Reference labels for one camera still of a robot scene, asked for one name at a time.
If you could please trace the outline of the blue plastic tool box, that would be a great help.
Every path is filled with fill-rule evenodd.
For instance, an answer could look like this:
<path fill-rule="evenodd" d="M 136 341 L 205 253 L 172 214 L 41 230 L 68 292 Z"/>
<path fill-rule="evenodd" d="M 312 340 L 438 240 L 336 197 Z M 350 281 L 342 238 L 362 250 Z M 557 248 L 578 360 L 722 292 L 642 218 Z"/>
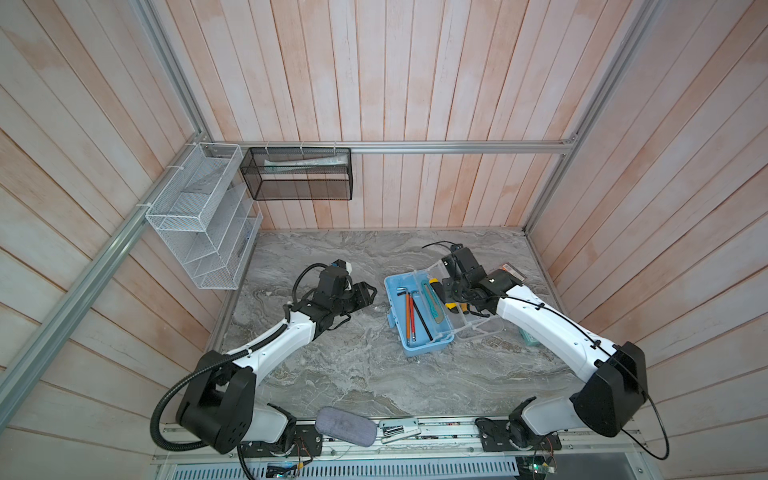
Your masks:
<path fill-rule="evenodd" d="M 392 275 L 384 285 L 388 322 L 395 328 L 407 357 L 439 351 L 454 341 L 448 311 L 437 297 L 426 270 Z"/>

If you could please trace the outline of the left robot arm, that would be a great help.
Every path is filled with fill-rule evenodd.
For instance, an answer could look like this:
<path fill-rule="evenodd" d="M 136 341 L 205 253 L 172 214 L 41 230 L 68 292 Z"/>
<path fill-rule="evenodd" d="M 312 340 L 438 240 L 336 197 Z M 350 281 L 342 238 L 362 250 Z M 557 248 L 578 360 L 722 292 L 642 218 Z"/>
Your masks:
<path fill-rule="evenodd" d="M 297 451 L 295 416 L 273 404 L 257 405 L 257 386 L 295 351 L 372 305 L 378 293 L 367 282 L 354 282 L 350 264 L 341 259 L 306 269 L 318 270 L 318 283 L 304 295 L 291 291 L 280 322 L 227 353 L 205 353 L 195 370 L 161 397 L 149 423 L 157 447 L 169 452 L 210 447 L 243 455 L 246 447 L 262 444 L 274 456 Z"/>

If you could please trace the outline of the teal utility knife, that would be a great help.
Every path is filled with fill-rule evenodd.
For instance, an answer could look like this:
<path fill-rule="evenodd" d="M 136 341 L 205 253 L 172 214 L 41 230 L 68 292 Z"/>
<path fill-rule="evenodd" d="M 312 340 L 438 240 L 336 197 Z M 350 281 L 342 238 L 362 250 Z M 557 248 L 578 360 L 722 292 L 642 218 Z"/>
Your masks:
<path fill-rule="evenodd" d="M 422 290 L 424 293 L 424 296 L 427 301 L 428 308 L 430 310 L 430 315 L 432 316 L 432 319 L 439 324 L 442 320 L 442 313 L 439 308 L 439 302 L 435 295 L 434 290 L 432 289 L 431 284 L 428 281 L 424 281 L 422 283 Z"/>

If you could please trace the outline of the black hex key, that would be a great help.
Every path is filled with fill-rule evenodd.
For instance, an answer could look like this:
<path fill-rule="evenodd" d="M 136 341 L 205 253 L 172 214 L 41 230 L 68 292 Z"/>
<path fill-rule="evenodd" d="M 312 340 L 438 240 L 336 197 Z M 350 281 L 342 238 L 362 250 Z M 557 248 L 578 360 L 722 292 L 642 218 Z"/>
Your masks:
<path fill-rule="evenodd" d="M 415 332 L 416 332 L 416 341 L 413 342 L 412 344 L 415 344 L 417 342 L 417 340 L 419 339 L 419 335 L 420 334 L 423 334 L 426 337 L 427 342 L 432 342 L 434 340 L 434 337 L 433 337 L 431 331 L 429 330 L 429 328 L 427 326 L 427 323 L 424 320 L 424 318 L 423 318 L 423 316 L 421 314 L 421 311 L 420 311 L 420 309 L 419 309 L 419 307 L 418 307 L 418 305 L 416 303 L 416 299 L 415 299 L 414 293 L 411 292 L 411 291 L 408 291 L 407 289 L 400 288 L 400 289 L 397 290 L 397 295 L 404 297 L 404 294 L 406 292 L 410 292 L 411 293 L 411 295 L 413 297 L 414 308 L 415 308 L 414 324 L 415 324 Z"/>

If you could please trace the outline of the red handled hex key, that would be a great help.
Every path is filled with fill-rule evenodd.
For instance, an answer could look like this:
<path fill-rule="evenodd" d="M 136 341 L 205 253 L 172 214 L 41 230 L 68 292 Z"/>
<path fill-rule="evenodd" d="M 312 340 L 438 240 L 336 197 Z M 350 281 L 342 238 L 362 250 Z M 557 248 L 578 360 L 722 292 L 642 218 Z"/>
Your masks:
<path fill-rule="evenodd" d="M 406 328 L 407 328 L 408 342 L 410 344 L 416 341 L 414 315 L 415 315 L 415 308 L 413 304 L 413 297 L 410 292 L 407 292 L 406 293 Z"/>

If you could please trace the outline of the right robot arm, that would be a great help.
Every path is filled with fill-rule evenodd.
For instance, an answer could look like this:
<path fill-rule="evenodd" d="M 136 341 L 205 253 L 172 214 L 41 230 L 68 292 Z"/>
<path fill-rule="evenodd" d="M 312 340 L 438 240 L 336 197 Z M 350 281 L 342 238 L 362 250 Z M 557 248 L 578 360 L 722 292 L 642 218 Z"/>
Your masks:
<path fill-rule="evenodd" d="M 579 378 L 570 396 L 530 397 L 507 420 L 510 443 L 533 450 L 558 431 L 585 427 L 604 437 L 623 432 L 640 408 L 652 401 L 646 359 L 632 342 L 618 345 L 575 323 L 504 268 L 486 272 L 471 250 L 445 243 L 441 263 L 447 274 L 438 294 L 447 303 L 466 305 L 475 316 L 508 321 L 538 340 Z"/>

